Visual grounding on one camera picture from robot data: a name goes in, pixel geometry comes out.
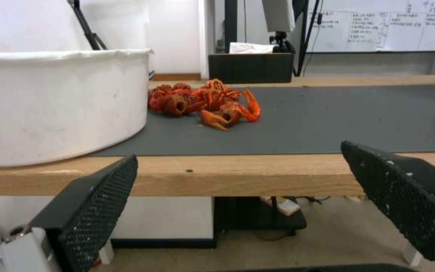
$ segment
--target cable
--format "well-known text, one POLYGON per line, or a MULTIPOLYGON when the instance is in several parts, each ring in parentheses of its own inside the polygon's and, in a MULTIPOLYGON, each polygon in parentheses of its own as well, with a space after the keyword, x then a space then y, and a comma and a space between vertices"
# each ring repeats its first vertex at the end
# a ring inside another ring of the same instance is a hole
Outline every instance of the cable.
MULTIPOLYGON (((305 21, 303 21, 302 23, 302 44, 300 45, 300 55, 298 58, 298 70, 297 71, 293 71, 293 74, 295 76, 300 76, 302 73, 302 69, 303 69, 303 62, 305 60, 305 56, 307 54, 307 50, 308 50, 308 44, 310 41, 310 36, 311 36, 311 31, 313 29, 313 23, 315 22, 315 17, 316 17, 316 12, 318 11, 318 5, 320 5, 320 0, 315 0, 315 4, 313 5, 313 12, 311 14, 311 19, 310 19, 310 23, 306 24, 305 21)), ((307 14, 307 9, 308 9, 308 5, 304 5, 304 8, 302 10, 303 12, 303 18, 305 18, 305 14, 307 14)))
POLYGON ((243 1, 245 9, 245 43, 247 43, 247 27, 246 27, 246 0, 243 1))
POLYGON ((321 10, 323 9, 323 2, 324 2, 324 0, 321 0, 320 11, 318 12, 319 18, 317 19, 317 23, 316 23, 316 25, 318 26, 318 29, 316 30, 316 35, 315 35, 315 38, 313 39, 313 44, 311 45, 311 53, 310 53, 309 60, 307 61, 307 63, 305 64, 305 67, 303 68, 303 76, 305 76, 305 72, 307 71, 307 67, 311 62, 311 59, 313 57, 313 53, 315 50, 316 39, 318 38, 318 34, 320 34, 321 17, 322 17, 321 10))
POLYGON ((254 231, 254 235, 258 239, 263 240, 263 241, 278 241, 278 240, 281 240, 281 239, 283 239, 283 238, 285 238, 287 236, 292 236, 292 234, 290 234, 289 230, 287 230, 285 234, 280 235, 280 236, 276 236, 276 237, 273 237, 273 238, 266 238, 266 237, 263 237, 263 236, 259 236, 257 230, 254 231))
POLYGON ((314 196, 298 196, 297 198, 305 198, 307 199, 310 203, 318 203, 320 205, 322 205, 322 202, 331 198, 331 196, 327 196, 326 198, 316 198, 314 196))

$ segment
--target floor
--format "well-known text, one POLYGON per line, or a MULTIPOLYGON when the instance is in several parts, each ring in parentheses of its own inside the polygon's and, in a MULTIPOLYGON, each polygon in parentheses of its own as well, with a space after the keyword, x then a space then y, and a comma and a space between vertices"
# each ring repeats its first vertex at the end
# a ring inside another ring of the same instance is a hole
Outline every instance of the floor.
MULTIPOLYGON (((407 265, 406 244, 394 225, 369 200, 330 198, 323 205, 302 203, 308 227, 296 236, 262 241, 251 231, 218 237, 216 249, 117 249, 111 265, 93 272, 227 271, 357 263, 407 265)), ((278 236, 279 233, 259 233, 278 236)), ((435 262, 415 268, 435 272, 435 262)))

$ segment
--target black box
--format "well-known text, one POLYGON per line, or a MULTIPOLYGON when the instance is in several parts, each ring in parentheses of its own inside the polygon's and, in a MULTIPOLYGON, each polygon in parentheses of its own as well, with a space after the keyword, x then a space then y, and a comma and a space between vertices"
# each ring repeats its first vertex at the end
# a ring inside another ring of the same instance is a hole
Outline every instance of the black box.
POLYGON ((223 83, 287 83, 292 80, 293 55, 212 54, 209 55, 209 78, 223 83))

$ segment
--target wooden table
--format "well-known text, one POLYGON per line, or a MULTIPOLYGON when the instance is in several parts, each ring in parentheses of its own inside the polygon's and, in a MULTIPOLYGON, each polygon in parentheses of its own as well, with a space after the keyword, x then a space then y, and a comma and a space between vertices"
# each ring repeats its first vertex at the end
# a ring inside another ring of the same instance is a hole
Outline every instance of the wooden table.
MULTIPOLYGON (((151 82, 150 87, 166 82, 151 82)), ((190 81, 201 86, 201 81, 190 81)), ((431 76, 308 77, 291 83, 245 86, 373 86, 435 84, 431 76)), ((409 153, 435 165, 435 153, 409 153)), ((79 157, 29 167, 0 168, 0 196, 50 196, 72 179, 118 157, 79 157)), ((352 196, 363 195, 340 154, 144 156, 132 196, 352 196)))

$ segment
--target crayfish pile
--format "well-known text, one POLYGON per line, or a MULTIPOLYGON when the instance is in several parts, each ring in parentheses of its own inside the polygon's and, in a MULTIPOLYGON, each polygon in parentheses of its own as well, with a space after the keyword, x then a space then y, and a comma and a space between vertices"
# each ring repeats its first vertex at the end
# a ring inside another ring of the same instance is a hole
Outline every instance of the crayfish pile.
POLYGON ((234 90, 219 79, 209 80, 196 90, 185 83, 157 86, 149 92, 148 106, 154 112, 176 117, 198 111, 204 124, 224 131, 242 117, 255 122, 261 115, 259 103, 251 91, 234 90), (242 95, 247 107, 238 102, 242 95))

